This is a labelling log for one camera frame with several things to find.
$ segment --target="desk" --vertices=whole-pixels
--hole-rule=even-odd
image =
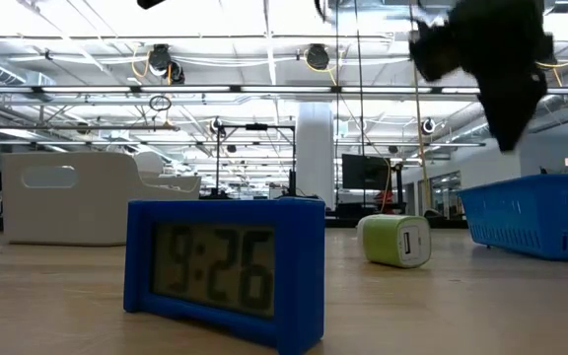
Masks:
[[[434,231],[433,257],[363,260],[326,233],[326,329],[311,354],[568,354],[568,263]],[[122,310],[124,248],[9,246],[0,237],[0,354],[275,354],[216,329]]]

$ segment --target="white column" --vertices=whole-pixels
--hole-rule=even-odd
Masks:
[[[301,103],[297,118],[297,194],[317,195],[334,209],[332,110],[326,103]]]

